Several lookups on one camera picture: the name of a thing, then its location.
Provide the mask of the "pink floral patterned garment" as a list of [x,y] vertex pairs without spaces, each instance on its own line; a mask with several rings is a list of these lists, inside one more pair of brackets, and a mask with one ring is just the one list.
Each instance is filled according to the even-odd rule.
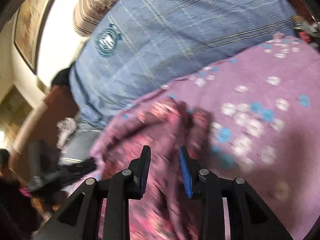
[[129,202],[132,239],[197,239],[200,204],[184,191],[178,152],[185,146],[193,159],[208,150],[212,114],[165,98],[138,107],[128,118],[115,118],[91,148],[103,178],[111,178],[151,149],[146,192]]

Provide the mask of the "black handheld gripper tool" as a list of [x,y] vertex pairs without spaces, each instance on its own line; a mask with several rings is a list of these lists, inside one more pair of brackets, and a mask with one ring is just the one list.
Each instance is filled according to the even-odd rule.
[[43,140],[31,142],[28,153],[31,179],[27,188],[35,198],[49,197],[97,168],[92,157],[71,165],[60,165],[60,155]]

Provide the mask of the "purple flowered bed sheet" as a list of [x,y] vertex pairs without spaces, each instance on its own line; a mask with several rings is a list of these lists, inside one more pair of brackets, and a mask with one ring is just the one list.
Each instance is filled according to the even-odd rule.
[[165,98],[212,114],[208,150],[198,159],[204,168],[222,178],[243,177],[293,239],[307,235],[319,217],[317,50],[276,34],[171,80],[112,121]]

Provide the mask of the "blue plaid shirt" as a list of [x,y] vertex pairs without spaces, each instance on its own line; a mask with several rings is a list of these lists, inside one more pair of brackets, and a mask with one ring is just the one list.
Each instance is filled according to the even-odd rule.
[[292,35],[295,14],[287,0],[120,0],[72,65],[80,120],[104,128],[173,78]]

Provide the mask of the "beige striped pillow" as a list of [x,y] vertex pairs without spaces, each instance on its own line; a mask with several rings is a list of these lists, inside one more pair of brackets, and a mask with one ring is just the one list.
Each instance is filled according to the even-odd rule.
[[78,0],[73,10],[73,27],[82,37],[89,37],[101,19],[120,0]]

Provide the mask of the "framed wall picture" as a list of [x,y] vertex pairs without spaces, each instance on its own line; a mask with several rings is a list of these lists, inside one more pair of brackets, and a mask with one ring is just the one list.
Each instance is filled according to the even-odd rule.
[[15,24],[14,45],[33,74],[37,73],[37,55],[42,31],[54,0],[25,0]]

